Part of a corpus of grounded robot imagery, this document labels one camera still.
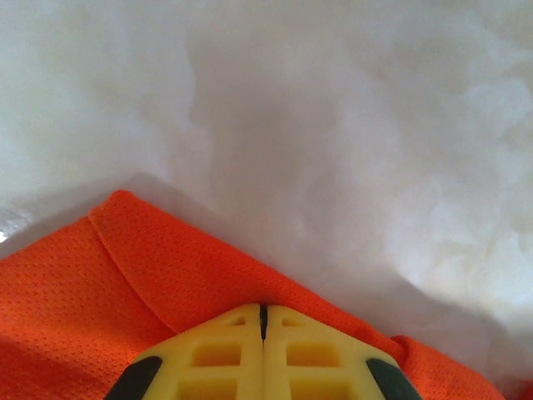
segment orange shirt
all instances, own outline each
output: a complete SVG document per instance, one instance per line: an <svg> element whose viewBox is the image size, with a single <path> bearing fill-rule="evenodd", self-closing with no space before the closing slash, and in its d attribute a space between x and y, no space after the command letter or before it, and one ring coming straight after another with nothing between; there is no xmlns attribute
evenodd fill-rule
<svg viewBox="0 0 533 400"><path fill-rule="evenodd" d="M0 261L0 398L103 398L141 351L246 303L288 306L384 350L425 400L503 398L124 191Z"/></svg>

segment yellow plastic object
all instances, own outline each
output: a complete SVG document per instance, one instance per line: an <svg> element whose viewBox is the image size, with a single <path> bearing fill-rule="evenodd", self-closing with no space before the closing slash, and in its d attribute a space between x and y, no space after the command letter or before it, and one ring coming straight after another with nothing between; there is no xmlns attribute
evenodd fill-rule
<svg viewBox="0 0 533 400"><path fill-rule="evenodd" d="M118 399L420 397L385 352L290 308L252 304L143 352L106 397Z"/></svg>

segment white background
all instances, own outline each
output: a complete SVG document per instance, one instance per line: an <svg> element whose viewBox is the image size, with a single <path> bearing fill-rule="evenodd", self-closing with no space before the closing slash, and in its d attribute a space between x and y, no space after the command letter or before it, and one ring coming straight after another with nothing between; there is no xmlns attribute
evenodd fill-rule
<svg viewBox="0 0 533 400"><path fill-rule="evenodd" d="M532 16L0 0L0 256L130 188L512 397L533 378Z"/></svg>

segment yellow plastic piece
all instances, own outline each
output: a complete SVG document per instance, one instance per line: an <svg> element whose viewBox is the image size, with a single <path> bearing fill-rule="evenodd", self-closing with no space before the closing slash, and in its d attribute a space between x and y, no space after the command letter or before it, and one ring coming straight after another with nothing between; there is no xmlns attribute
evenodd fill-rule
<svg viewBox="0 0 533 400"><path fill-rule="evenodd" d="M142 400L385 400L366 365L385 352L287 307L236 308L142 353L163 360Z"/></svg>

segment white fabric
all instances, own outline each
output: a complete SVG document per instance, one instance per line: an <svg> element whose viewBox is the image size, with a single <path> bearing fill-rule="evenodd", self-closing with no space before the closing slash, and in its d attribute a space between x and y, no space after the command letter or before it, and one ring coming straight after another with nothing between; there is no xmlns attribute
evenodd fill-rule
<svg viewBox="0 0 533 400"><path fill-rule="evenodd" d="M532 16L0 0L0 253L131 188L512 397L533 378Z"/></svg>

